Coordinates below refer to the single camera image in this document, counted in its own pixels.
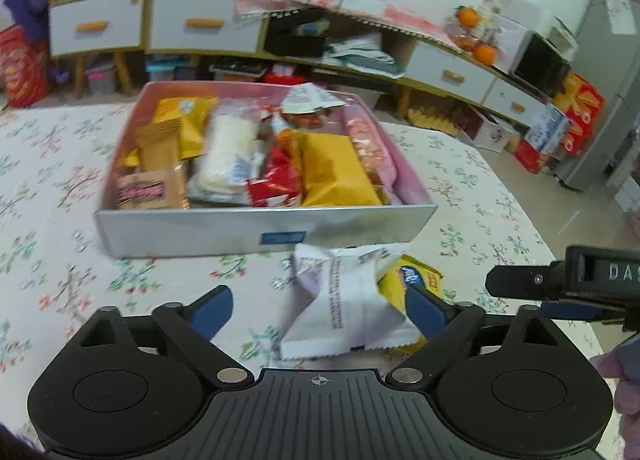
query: finger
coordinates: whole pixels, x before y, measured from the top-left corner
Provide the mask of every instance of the finger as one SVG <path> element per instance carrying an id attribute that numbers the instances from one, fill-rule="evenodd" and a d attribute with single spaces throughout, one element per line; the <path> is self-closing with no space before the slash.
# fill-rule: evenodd
<path id="1" fill-rule="evenodd" d="M 640 411 L 640 386 L 628 380 L 620 380 L 613 403 L 618 413 L 623 415 L 638 413 Z"/>
<path id="2" fill-rule="evenodd" d="M 625 445 L 625 460 L 640 460 L 640 443 L 628 443 Z"/>
<path id="3" fill-rule="evenodd" d="M 620 436 L 627 443 L 640 444 L 640 415 L 623 415 L 620 419 Z"/>
<path id="4" fill-rule="evenodd" d="M 620 368 L 620 364 L 618 364 L 613 352 L 592 357 L 590 362 L 598 373 L 606 379 L 622 377 L 622 368 Z"/>

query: silver screw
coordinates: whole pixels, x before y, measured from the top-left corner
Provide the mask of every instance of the silver screw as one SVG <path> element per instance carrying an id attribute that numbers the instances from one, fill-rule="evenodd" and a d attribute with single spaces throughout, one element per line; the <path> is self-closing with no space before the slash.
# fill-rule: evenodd
<path id="1" fill-rule="evenodd" d="M 218 380 L 226 384 L 237 384 L 245 380 L 249 374 L 242 368 L 225 368 L 218 372 Z"/>
<path id="2" fill-rule="evenodd" d="M 415 368 L 398 368 L 391 376 L 402 384 L 415 384 L 422 380 L 422 372 Z"/>

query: floral tablecloth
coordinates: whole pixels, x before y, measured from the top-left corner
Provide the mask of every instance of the floral tablecloth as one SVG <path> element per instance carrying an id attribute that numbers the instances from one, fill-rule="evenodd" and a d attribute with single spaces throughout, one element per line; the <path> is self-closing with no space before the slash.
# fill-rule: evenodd
<path id="1" fill-rule="evenodd" d="M 394 352 L 281 360 L 279 339 L 301 310 L 290 253 L 107 256 L 92 213 L 130 110 L 131 104 L 79 106 L 0 117 L 0 422 L 34 441 L 26 413 L 31 385 L 98 307 L 149 313 L 167 301 L 189 303 L 220 283 L 231 287 L 235 306 L 214 342 L 254 374 L 265 366 L 384 372 L 398 363 Z M 439 132 L 385 129 L 440 205 L 408 252 L 443 273 L 447 300 L 514 313 L 518 303 L 491 298 L 484 277 L 496 264 L 554 259 L 527 215 L 475 149 Z M 590 326 L 560 325 L 585 355 L 600 352 Z M 609 459 L 620 456 L 616 431 L 613 422 L 600 445 Z"/>

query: floor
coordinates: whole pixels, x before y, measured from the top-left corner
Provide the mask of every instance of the floor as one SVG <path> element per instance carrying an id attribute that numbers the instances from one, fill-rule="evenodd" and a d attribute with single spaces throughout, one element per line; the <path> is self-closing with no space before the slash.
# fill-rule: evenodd
<path id="1" fill-rule="evenodd" d="M 81 100 L 76 100 L 71 93 L 59 93 L 49 96 L 36 106 L 118 103 L 129 100 L 131 99 L 120 94 L 86 94 Z M 376 110 L 375 113 L 384 122 L 404 124 L 404 121 L 396 119 L 388 110 Z M 638 237 L 626 223 L 622 210 L 604 184 L 585 193 L 568 191 L 560 187 L 552 176 L 527 172 L 511 153 L 495 153 L 490 150 L 480 152 L 529 215 L 556 258 L 562 259 L 565 248 L 572 244 L 640 250 Z M 611 350 L 623 338 L 619 326 L 593 326 L 604 350 Z"/>

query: cardboard box of snacks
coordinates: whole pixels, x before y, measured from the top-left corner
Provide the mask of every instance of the cardboard box of snacks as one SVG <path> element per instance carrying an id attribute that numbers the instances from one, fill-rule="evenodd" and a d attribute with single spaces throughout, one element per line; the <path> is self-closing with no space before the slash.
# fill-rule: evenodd
<path id="1" fill-rule="evenodd" d="M 186 210 L 121 210 L 118 179 L 132 173 L 124 160 L 136 148 L 135 131 L 154 116 L 165 98 L 256 98 L 278 106 L 290 87 L 233 82 L 156 82 L 143 89 L 115 152 L 95 222 L 116 258 L 187 257 L 291 250 L 297 243 L 323 247 L 409 242 L 437 209 L 412 166 L 356 95 L 336 93 L 347 103 L 344 116 L 369 116 L 387 147 L 398 178 L 394 193 L 402 205 L 349 207 L 215 207 Z"/>

